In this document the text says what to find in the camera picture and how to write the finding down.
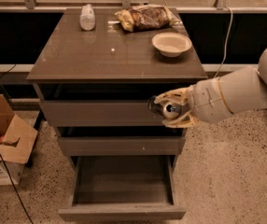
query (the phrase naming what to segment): black cable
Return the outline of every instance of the black cable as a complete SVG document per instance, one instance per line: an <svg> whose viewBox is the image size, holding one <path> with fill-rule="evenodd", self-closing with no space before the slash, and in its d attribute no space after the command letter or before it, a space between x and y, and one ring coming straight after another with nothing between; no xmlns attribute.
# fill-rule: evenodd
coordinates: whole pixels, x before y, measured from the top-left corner
<svg viewBox="0 0 267 224"><path fill-rule="evenodd" d="M14 64L10 69L8 69L6 72L4 72L1 76L0 79L7 73L9 73L11 70L13 70L13 68L16 66L16 64Z"/></svg>
<svg viewBox="0 0 267 224"><path fill-rule="evenodd" d="M18 198L19 198L19 200L20 200L20 204L21 204L21 206L22 206L22 209L23 209L24 213L25 213L26 216L28 217L28 219L29 219L29 221L31 222L31 224L34 224L34 222L31 220L31 217L30 217L30 215L29 215L27 209L25 208L25 206L24 206L24 204L23 204L23 201L22 201L22 199L21 199L21 196L20 196L18 190L17 190L16 187L15 187L15 184L14 184L14 182L13 182L13 180L12 180L11 174L10 174L8 168L7 168L7 165L6 165L5 161L4 161L3 156L1 155L1 153L0 153L0 158L1 158L1 160L2 160L2 162L3 162L3 164L4 164L4 166L5 166L5 168L6 168L6 170L7 170L8 176L9 176L10 181L11 181L11 184L12 184L12 187L14 188L14 190L15 190L15 192L16 192L16 195L18 196Z"/></svg>

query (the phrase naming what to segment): white bottle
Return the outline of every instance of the white bottle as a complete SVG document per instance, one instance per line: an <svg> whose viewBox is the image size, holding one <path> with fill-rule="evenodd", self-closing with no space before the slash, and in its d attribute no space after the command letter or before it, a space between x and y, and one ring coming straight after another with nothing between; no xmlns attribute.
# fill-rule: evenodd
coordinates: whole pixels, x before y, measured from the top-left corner
<svg viewBox="0 0 267 224"><path fill-rule="evenodd" d="M95 27L95 15L91 4L83 6L79 16L79 23L82 29L89 31Z"/></svg>

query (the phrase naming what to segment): open drawer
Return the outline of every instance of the open drawer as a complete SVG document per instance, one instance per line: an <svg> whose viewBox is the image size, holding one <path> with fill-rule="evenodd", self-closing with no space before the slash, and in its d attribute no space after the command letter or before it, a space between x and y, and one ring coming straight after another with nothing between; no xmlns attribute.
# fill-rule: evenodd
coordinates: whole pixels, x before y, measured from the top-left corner
<svg viewBox="0 0 267 224"><path fill-rule="evenodd" d="M78 157L65 221L181 219L168 156Z"/></svg>

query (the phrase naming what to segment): white bowl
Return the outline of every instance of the white bowl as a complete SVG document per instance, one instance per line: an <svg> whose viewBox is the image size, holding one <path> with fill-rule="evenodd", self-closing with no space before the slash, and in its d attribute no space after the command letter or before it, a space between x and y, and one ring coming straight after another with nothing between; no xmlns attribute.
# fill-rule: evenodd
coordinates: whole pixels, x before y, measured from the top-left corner
<svg viewBox="0 0 267 224"><path fill-rule="evenodd" d="M154 35L153 46L158 49L163 56L177 57L182 52L191 48L191 41L188 37L177 33L162 33Z"/></svg>

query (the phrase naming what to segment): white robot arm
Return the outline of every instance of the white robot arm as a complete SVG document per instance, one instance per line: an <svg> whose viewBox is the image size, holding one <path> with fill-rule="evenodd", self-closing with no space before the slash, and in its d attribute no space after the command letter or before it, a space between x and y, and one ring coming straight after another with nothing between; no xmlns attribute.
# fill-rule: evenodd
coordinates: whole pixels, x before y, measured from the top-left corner
<svg viewBox="0 0 267 224"><path fill-rule="evenodd" d="M188 88L162 93L148 108L165 117L171 128L187 128L199 120L217 123L235 113L267 108L267 49L259 67L245 67L224 77L203 80Z"/></svg>

